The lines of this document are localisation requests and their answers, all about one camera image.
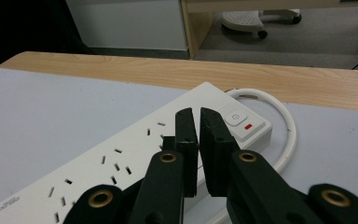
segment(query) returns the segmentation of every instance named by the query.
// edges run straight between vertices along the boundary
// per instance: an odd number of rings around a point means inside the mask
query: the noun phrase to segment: screw hole
[[[257,157],[249,152],[243,152],[240,154],[240,160],[242,161],[248,161],[248,162],[254,162],[257,160]]]
[[[101,208],[112,202],[113,194],[107,189],[100,189],[89,196],[89,206]]]
[[[333,189],[324,189],[322,191],[322,197],[328,203],[338,207],[348,207],[351,205],[351,201],[347,196]]]
[[[159,159],[163,162],[173,162],[176,161],[176,156],[170,153],[166,153],[159,156]]]

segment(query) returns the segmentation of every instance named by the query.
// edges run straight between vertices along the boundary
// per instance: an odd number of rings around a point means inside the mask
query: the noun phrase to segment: white table surface
[[[184,92],[0,69],[0,202]],[[284,121],[269,105],[244,103],[273,123],[271,145],[262,154],[274,162],[285,143]],[[331,183],[358,196],[358,111],[287,107],[299,141],[282,177],[303,192]],[[185,223],[208,220],[223,204],[211,200],[187,212]]]

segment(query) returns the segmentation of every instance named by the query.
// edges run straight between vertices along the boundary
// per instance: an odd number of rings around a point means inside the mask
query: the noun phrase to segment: power outlet
[[[256,116],[215,86],[203,83],[2,201],[0,224],[63,223],[73,204],[87,189],[101,184],[126,189],[139,181],[145,176],[151,157],[161,150],[163,137],[175,135],[175,113],[187,107],[193,110],[197,134],[200,133],[202,107],[221,111],[224,116],[234,110]],[[239,140],[241,148],[266,147],[269,143],[271,124],[258,118],[264,125],[248,134],[245,140]],[[199,168],[199,193],[195,200],[190,200],[192,202],[206,194],[200,160]]]

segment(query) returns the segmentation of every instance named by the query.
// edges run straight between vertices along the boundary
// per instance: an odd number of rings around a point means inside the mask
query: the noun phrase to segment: red indicator light
[[[253,126],[252,124],[246,125],[246,126],[245,126],[245,130],[249,130],[250,128],[252,128],[252,126]]]

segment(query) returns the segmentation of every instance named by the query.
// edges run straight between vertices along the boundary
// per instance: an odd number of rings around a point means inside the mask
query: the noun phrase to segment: white power cord
[[[292,159],[293,153],[295,152],[297,145],[297,128],[295,120],[293,119],[292,114],[289,110],[284,106],[281,101],[279,101],[274,96],[260,90],[255,89],[234,89],[231,91],[227,91],[226,94],[230,95],[234,99],[238,99],[241,97],[257,99],[259,101],[265,101],[273,105],[283,116],[286,121],[287,126],[287,142],[286,147],[283,150],[280,158],[275,162],[272,166],[277,173],[280,173],[284,167],[286,167],[287,163]],[[223,224],[229,220],[228,211],[226,208],[221,210],[218,214],[208,220],[207,224]]]

